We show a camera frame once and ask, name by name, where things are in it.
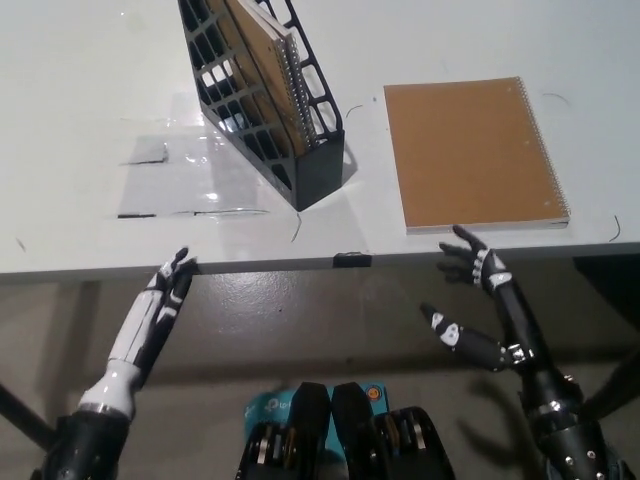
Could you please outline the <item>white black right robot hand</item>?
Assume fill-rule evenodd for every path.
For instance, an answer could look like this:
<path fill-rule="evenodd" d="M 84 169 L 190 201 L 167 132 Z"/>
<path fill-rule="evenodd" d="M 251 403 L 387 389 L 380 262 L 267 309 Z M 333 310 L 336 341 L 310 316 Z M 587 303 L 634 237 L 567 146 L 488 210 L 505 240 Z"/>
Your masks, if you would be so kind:
<path fill-rule="evenodd" d="M 440 249 L 456 259 L 438 269 L 450 283 L 483 290 L 494 302 L 504 338 L 498 341 L 445 316 L 423 303 L 420 310 L 440 342 L 475 367 L 490 372 L 514 371 L 522 381 L 521 401 L 527 415 L 578 416 L 583 395 L 579 386 L 556 367 L 550 349 L 513 273 L 482 240 L 460 225 L 453 233 L 467 245 L 441 242 Z"/>

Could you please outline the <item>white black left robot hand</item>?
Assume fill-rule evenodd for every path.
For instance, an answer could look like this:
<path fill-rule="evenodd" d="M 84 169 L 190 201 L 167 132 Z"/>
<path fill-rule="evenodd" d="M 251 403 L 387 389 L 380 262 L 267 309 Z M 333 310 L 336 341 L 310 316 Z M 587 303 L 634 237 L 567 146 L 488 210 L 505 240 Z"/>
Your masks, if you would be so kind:
<path fill-rule="evenodd" d="M 104 375 L 82 395 L 78 408 L 132 420 L 135 395 L 153 369 L 199 272 L 184 247 L 165 262 L 137 295 L 109 353 Z"/>

